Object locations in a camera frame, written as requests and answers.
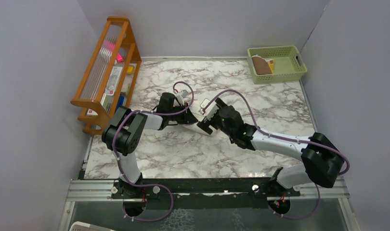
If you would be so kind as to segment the yellow brown bear towel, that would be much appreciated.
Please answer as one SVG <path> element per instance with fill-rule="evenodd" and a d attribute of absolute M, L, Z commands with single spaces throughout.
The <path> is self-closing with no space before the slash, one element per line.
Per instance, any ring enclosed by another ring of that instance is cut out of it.
<path fill-rule="evenodd" d="M 259 55 L 251 57 L 253 66 L 257 75 L 271 75 L 274 74 L 275 60 L 264 59 Z"/>

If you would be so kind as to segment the cream white towel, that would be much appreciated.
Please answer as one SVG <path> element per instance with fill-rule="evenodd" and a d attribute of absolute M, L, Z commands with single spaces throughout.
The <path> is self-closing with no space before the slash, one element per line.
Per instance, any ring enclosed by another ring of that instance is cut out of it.
<path fill-rule="evenodd" d="M 197 114 L 195 112 L 195 107 L 198 105 L 198 103 L 202 101 L 202 100 L 194 100 L 191 107 L 189 108 L 190 111 L 194 114 L 194 116 L 197 118 Z M 207 135 L 206 133 L 202 132 L 201 129 L 199 129 L 196 124 L 191 124 L 191 125 L 183 125 L 183 127 L 187 128 L 187 129 L 190 129 L 194 132 L 197 132 L 197 133 L 200 133 L 200 134 L 203 134 L 203 135 Z"/>

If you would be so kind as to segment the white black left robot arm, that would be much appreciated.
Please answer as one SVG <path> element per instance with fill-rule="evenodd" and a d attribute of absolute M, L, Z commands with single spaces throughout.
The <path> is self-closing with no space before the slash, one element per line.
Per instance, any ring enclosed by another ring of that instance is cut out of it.
<path fill-rule="evenodd" d="M 164 92 L 158 105 L 150 112 L 131 110 L 124 106 L 118 108 L 109 125 L 102 133 L 102 142 L 113 151 L 120 171 L 120 186 L 129 197 L 142 193 L 142 173 L 140 172 L 135 149 L 145 129 L 163 130 L 168 126 L 191 125 L 197 122 L 185 102 L 189 95 L 186 90 Z"/>

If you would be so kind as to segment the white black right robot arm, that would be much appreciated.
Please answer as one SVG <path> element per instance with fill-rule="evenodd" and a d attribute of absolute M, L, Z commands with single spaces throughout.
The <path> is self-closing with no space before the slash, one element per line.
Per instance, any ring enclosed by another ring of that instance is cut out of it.
<path fill-rule="evenodd" d="M 300 139 L 259 131 L 255 126 L 245 123 L 232 106 L 224 106 L 211 115 L 204 115 L 197 127 L 208 135 L 214 129 L 220 130 L 229 137 L 230 143 L 242 149 L 270 151 L 301 161 L 300 165 L 280 167 L 273 173 L 269 191 L 276 196 L 294 186 L 310 182 L 332 188 L 345 162 L 322 133 L 316 132 Z"/>

